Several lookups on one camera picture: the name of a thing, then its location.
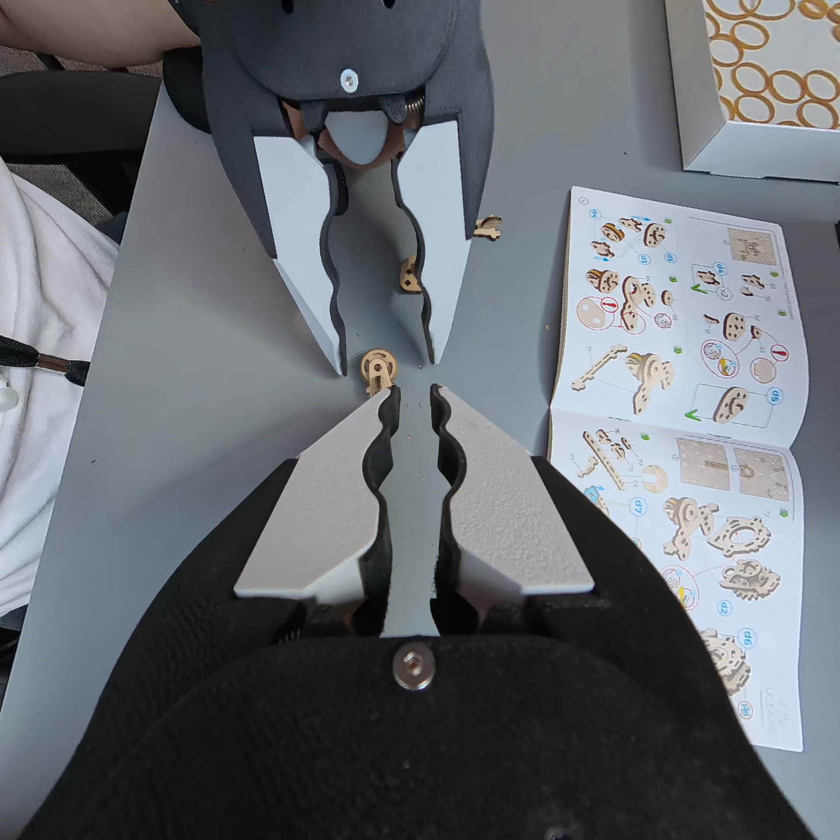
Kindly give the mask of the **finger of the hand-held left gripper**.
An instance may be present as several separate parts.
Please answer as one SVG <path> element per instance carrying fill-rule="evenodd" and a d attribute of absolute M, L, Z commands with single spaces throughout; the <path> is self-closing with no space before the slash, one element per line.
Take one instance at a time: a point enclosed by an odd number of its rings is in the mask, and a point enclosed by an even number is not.
<path fill-rule="evenodd" d="M 471 240 L 466 236 L 456 121 L 428 124 L 392 164 L 395 198 L 411 218 L 423 288 L 423 330 L 440 362 L 455 316 Z"/>
<path fill-rule="evenodd" d="M 318 159 L 311 137 L 255 137 L 276 267 L 324 355 L 347 373 L 343 321 L 337 310 L 339 279 L 327 233 L 335 214 L 335 179 Z"/>

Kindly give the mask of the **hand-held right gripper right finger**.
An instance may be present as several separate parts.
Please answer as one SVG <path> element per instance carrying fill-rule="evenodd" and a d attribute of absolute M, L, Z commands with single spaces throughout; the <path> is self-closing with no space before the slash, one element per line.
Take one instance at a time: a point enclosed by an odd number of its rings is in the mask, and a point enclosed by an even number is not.
<path fill-rule="evenodd" d="M 444 499 L 430 602 L 441 635 L 472 634 L 499 604 L 594 582 L 527 449 L 442 385 L 430 406 Z"/>

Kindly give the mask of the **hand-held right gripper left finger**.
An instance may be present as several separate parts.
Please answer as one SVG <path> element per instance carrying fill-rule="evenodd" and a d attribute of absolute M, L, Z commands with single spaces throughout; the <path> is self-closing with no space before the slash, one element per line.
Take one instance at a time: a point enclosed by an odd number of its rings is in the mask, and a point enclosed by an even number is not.
<path fill-rule="evenodd" d="M 393 467 L 397 386 L 379 392 L 304 450 L 240 574 L 239 597 L 360 602 L 359 635 L 379 636 L 392 542 L 380 487 Z"/>

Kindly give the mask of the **small wooden wheel piece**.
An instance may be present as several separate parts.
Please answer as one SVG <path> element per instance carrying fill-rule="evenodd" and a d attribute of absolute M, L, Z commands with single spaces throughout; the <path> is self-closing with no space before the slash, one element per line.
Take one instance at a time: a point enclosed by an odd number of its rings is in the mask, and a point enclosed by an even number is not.
<path fill-rule="evenodd" d="M 388 350 L 370 350 L 361 360 L 360 373 L 366 384 L 365 392 L 374 397 L 393 387 L 398 373 L 396 357 Z"/>

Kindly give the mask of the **person's left forearm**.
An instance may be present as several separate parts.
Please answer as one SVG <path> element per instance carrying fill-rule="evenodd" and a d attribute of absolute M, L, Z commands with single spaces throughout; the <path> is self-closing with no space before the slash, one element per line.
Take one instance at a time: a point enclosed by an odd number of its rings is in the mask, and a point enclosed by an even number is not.
<path fill-rule="evenodd" d="M 1 42 L 109 68 L 200 44 L 167 1 L 2 1 Z"/>

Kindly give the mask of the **open instruction booklet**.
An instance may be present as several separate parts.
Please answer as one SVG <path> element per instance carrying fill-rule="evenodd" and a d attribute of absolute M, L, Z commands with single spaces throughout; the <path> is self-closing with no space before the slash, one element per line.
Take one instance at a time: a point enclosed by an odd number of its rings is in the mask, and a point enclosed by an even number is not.
<path fill-rule="evenodd" d="M 751 743 L 797 752 L 808 373 L 781 226 L 572 188 L 551 463 L 663 576 Z"/>

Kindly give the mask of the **person's white shirt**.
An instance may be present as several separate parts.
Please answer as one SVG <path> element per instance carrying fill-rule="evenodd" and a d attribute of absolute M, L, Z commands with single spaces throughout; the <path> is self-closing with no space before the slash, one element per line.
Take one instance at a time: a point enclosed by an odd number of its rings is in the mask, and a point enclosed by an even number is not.
<path fill-rule="evenodd" d="M 89 361 L 119 249 L 1 163 L 1 334 Z M 58 373 L 2 366 L 1 615 L 29 602 L 81 400 Z"/>

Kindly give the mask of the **white box with gold rings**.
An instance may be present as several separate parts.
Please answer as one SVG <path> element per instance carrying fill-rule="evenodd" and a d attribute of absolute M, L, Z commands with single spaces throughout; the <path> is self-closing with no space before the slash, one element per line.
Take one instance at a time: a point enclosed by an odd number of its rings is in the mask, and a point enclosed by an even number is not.
<path fill-rule="evenodd" d="M 667 1 L 684 169 L 839 180 L 839 2 Z"/>

